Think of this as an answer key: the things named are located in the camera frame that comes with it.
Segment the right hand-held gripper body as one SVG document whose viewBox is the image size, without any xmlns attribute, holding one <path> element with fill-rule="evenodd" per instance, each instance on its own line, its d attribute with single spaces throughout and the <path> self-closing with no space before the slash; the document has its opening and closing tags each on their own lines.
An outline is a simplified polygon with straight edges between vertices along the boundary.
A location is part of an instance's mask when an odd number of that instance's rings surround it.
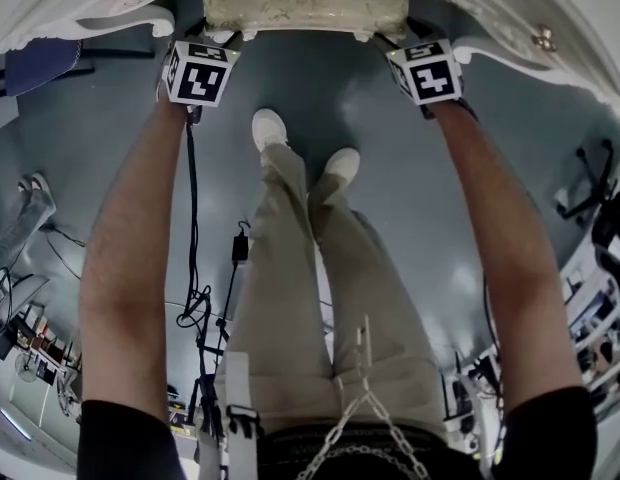
<svg viewBox="0 0 620 480">
<path fill-rule="evenodd" d="M 406 26 L 419 38 L 418 44 L 400 47 L 380 32 L 375 33 L 375 45 L 401 92 L 416 104 L 425 120 L 435 118 L 432 104 L 445 101 L 466 109 L 477 119 L 463 98 L 461 66 L 445 32 L 433 23 L 412 17 L 406 18 Z"/>
</svg>

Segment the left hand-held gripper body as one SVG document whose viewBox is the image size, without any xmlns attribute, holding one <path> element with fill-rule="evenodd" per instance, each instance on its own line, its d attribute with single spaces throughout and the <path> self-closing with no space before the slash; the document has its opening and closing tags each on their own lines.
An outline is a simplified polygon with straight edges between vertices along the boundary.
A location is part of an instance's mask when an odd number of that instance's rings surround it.
<svg viewBox="0 0 620 480">
<path fill-rule="evenodd" d="M 189 121 L 198 124 L 205 108 L 219 106 L 242 47 L 241 31 L 212 34 L 220 44 L 204 42 L 206 23 L 196 23 L 185 36 L 171 40 L 156 85 L 156 101 L 164 96 L 184 106 Z"/>
</svg>

